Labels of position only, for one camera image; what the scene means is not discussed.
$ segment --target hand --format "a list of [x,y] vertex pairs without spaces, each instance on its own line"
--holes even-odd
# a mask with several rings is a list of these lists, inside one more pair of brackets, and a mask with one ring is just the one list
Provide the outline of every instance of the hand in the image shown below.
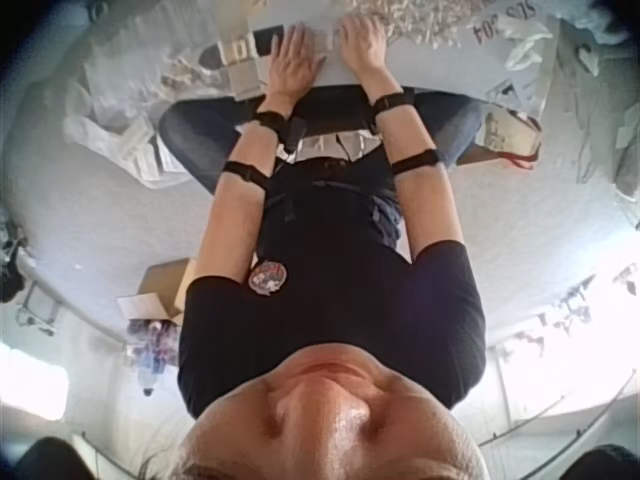
[[277,36],[271,41],[271,66],[265,104],[277,108],[285,116],[291,114],[296,103],[311,90],[326,60],[324,57],[314,58],[313,43],[313,32],[302,24],[287,29],[282,45]]
[[340,26],[342,59],[362,81],[369,72],[385,70],[387,35],[382,23],[372,15],[347,15]]

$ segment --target black wrist strap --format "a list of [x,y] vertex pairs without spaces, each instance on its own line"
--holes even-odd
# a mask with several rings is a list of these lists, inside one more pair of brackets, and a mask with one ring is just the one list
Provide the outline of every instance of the black wrist strap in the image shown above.
[[406,92],[402,92],[380,97],[371,107],[373,109],[373,117],[375,118],[382,112],[386,112],[387,110],[391,110],[392,108],[400,107],[402,105],[413,105],[413,96],[408,95]]
[[284,146],[287,155],[291,155],[298,148],[298,143],[307,132],[307,123],[297,117],[287,121],[278,112],[260,112],[253,116],[263,127],[273,130],[278,136],[278,141]]
[[287,128],[287,119],[284,118],[284,115],[277,112],[259,112],[253,116],[253,119],[263,127],[273,130],[280,143],[283,143],[283,133]]
[[391,165],[391,173],[396,176],[420,167],[435,167],[441,161],[438,150],[425,150],[418,155],[395,162]]
[[240,162],[228,161],[224,168],[223,172],[234,173],[242,178],[245,182],[255,183],[260,188],[262,188],[265,192],[269,191],[269,186],[271,181],[269,177],[263,174],[260,170],[258,170],[253,165],[247,165]]

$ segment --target nose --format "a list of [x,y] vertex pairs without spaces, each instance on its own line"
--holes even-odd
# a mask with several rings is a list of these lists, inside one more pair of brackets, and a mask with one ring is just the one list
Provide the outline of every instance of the nose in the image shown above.
[[336,381],[302,378],[276,406],[290,478],[341,478],[364,439],[368,404]]

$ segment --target round patch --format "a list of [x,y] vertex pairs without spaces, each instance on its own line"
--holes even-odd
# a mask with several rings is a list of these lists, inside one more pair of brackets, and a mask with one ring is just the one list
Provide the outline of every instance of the round patch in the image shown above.
[[269,296],[277,292],[287,281],[287,269],[276,262],[263,262],[253,269],[249,286],[260,295]]

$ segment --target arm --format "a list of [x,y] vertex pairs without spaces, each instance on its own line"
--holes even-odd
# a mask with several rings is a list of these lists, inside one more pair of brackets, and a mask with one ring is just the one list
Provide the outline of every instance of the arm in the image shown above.
[[[344,61],[360,81],[371,104],[384,95],[402,92],[385,66],[386,37],[375,17],[345,17],[341,44]],[[377,125],[391,164],[436,148],[413,106],[381,113]],[[434,243],[463,242],[451,184],[442,165],[398,175],[396,190],[414,260]]]
[[[323,59],[313,57],[313,34],[303,25],[290,27],[279,45],[272,41],[269,89],[259,112],[289,118],[311,89]],[[277,135],[252,122],[231,152],[230,160],[252,165],[267,177],[273,173]],[[237,175],[223,173],[211,206],[196,277],[220,276],[243,282],[251,267],[262,222],[265,192]]]

